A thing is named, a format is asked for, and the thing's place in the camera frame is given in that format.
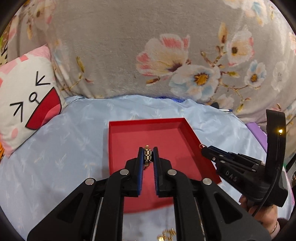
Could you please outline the person's right hand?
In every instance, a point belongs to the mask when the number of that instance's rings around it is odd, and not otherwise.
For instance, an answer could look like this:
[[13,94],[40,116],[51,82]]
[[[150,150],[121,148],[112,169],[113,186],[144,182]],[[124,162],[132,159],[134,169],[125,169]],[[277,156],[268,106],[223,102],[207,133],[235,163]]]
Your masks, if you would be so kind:
[[[242,208],[244,208],[249,214],[253,214],[257,209],[257,206],[248,207],[247,206],[247,198],[245,196],[241,196],[239,199],[239,203]],[[255,214],[254,218],[259,221],[263,227],[265,227],[271,238],[275,238],[276,235],[280,231],[280,224],[278,222],[278,207],[276,205],[269,207],[262,207],[257,214]]]

